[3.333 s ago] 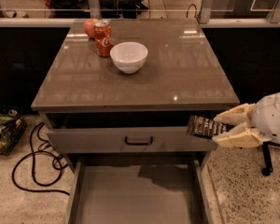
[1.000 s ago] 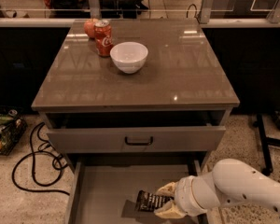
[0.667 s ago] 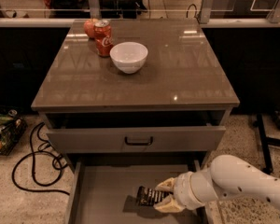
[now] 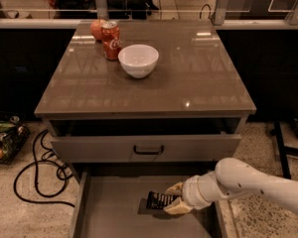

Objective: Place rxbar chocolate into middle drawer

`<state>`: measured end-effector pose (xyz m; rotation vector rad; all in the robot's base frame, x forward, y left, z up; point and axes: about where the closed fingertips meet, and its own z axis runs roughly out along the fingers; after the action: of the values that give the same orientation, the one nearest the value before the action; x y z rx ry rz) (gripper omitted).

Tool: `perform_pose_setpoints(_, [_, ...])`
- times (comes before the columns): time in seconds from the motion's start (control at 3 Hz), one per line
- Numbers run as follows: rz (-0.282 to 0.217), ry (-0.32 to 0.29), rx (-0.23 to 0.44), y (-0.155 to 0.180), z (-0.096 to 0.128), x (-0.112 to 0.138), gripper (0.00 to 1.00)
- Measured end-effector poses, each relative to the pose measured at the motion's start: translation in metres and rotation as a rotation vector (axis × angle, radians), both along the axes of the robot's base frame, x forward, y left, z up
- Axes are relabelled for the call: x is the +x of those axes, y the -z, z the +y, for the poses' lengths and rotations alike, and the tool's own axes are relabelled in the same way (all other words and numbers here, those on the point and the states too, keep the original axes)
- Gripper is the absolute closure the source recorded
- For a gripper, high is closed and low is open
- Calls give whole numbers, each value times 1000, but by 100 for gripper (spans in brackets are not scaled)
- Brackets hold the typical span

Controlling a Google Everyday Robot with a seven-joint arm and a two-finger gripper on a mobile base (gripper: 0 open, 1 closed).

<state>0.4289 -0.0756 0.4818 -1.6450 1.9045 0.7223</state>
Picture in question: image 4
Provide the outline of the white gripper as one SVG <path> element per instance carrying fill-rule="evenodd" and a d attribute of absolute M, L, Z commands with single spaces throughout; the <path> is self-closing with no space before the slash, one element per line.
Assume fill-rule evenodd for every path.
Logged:
<path fill-rule="evenodd" d="M 165 190 L 166 194 L 177 195 L 172 203 L 163 210 L 171 215 L 187 214 L 193 208 L 201 210 L 209 207 L 223 195 L 214 172 L 202 176 L 193 176 L 184 183 L 181 181 L 173 184 Z"/>

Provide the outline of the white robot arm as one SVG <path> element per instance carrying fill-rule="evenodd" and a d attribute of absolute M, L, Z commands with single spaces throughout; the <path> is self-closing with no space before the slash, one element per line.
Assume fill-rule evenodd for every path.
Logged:
<path fill-rule="evenodd" d="M 178 198 L 165 206 L 164 211 L 172 215 L 187 214 L 247 193 L 261 195 L 298 215 L 298 181 L 262 173 L 235 158 L 224 158 L 212 172 L 169 187 L 166 194 Z"/>

